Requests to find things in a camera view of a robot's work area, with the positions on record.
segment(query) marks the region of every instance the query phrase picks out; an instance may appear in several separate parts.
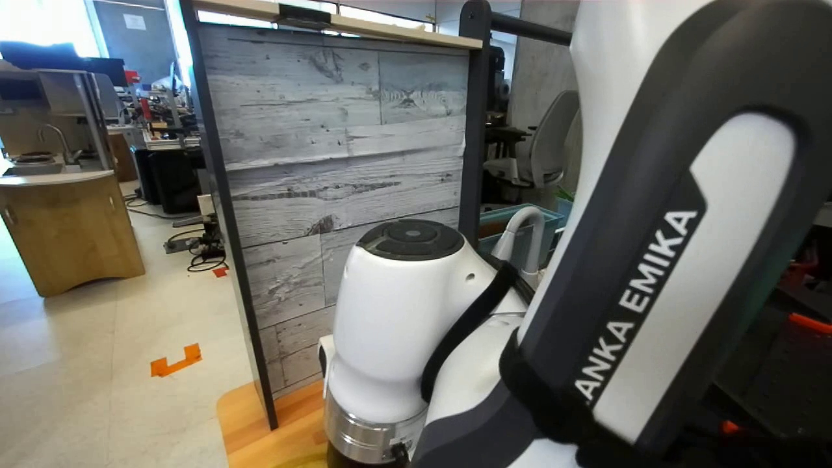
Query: cable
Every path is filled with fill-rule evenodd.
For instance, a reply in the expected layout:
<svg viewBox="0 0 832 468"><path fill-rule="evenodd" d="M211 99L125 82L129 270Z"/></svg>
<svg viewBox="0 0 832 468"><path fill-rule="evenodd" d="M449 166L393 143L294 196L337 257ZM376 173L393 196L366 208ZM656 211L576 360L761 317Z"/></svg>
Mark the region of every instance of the cable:
<svg viewBox="0 0 832 468"><path fill-rule="evenodd" d="M136 211L136 208L128 208L129 213L138 213L138 216L150 216L150 218L164 218L168 221L168 216L160 216L160 213L150 213L150 211Z"/></svg>
<svg viewBox="0 0 832 468"><path fill-rule="evenodd" d="M164 242L164 252L192 252L194 247L199 247L199 242L205 239L202 229L186 229L186 233L177 233Z"/></svg>
<svg viewBox="0 0 832 468"><path fill-rule="evenodd" d="M215 257L214 264L209 264L205 257L194 255L189 257L186 274L209 274L227 265L229 265L227 257Z"/></svg>

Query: robotic arm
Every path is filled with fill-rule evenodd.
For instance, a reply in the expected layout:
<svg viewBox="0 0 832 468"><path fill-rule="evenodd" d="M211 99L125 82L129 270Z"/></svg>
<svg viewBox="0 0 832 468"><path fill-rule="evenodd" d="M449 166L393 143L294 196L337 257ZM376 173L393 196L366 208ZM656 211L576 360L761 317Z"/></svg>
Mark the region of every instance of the robotic arm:
<svg viewBox="0 0 832 468"><path fill-rule="evenodd" d="M582 178L539 295L526 315L510 298L510 315L459 339L422 404L423 361L498 274L459 238L431 261L400 257L402 242L384 257L394 289L353 261L372 255L361 242L341 289L331 404L368 434L409 430L375 445L331 424L341 461L658 461L832 191L830 44L832 0L582 0ZM402 286L427 270L435 281ZM484 285L466 289L470 274ZM341 348L355 335L368 339L359 355ZM345 386L368 374L376 393Z"/></svg>

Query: window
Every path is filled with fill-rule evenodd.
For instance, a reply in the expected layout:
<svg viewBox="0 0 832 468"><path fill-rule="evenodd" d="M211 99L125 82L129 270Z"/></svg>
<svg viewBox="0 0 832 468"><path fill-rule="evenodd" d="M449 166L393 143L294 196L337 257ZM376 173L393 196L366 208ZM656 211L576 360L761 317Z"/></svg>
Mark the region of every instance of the window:
<svg viewBox="0 0 832 468"><path fill-rule="evenodd" d="M98 58L86 0L0 0L0 42L73 44L81 58Z"/></svg>

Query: black metal frame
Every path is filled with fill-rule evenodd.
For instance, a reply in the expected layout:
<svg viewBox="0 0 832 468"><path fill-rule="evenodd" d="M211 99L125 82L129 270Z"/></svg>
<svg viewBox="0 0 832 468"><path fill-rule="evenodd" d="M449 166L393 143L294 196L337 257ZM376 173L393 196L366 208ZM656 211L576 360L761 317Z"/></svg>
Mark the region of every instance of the black metal frame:
<svg viewBox="0 0 832 468"><path fill-rule="evenodd" d="M491 32L528 36L548 44L571 44L571 32L548 29L532 21L495 14L489 0L467 0L459 14L459 36L480 39L484 47L467 61L467 112L466 112L466 165L463 165L463 201L459 233L467 242L479 242L479 211L484 191L487 161L487 103L489 103L489 42Z"/></svg>
<svg viewBox="0 0 832 468"><path fill-rule="evenodd" d="M184 29L186 29L186 42L189 42L189 51L192 51L194 99L199 104L199 117L205 122L205 138L209 138L209 143L202 140L202 155L205 155L209 170L214 173L218 205L222 205L222 213L227 218L227 239L229 239L227 247L232 251L232 265L237 265L235 274L240 279L241 312L245 312L249 344L253 344L253 355L254 355L254 367L258 367L258 380L259 380L259 398L262 398L267 426L279 430L279 415L276 415L276 407L272 407L272 387L271 387L267 364L264 364L264 355L262 355L262 344L259 344L254 303L253 303L253 292L249 292L245 255L240 251L241 242L240 242L240 226L237 226L237 216L235 216L235 205L232 205L227 159L223 159L223 151L222 151L214 103L211 103L211 92L209 92L205 53L202 53L202 42L199 42L199 29L202 26L198 21L198 9L194 9L192 0L183 0L180 9L183 9Z"/></svg>

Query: wooden cabinet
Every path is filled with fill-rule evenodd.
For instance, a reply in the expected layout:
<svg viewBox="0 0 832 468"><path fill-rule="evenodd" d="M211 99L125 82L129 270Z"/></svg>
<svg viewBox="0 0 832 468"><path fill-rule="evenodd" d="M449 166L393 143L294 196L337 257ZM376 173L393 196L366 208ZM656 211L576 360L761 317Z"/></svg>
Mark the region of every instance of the wooden cabinet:
<svg viewBox="0 0 832 468"><path fill-rule="evenodd" d="M112 173L2 178L0 213L41 298L142 274Z"/></svg>
<svg viewBox="0 0 832 468"><path fill-rule="evenodd" d="M136 165L125 136L107 136L110 165L119 182L136 179Z"/></svg>

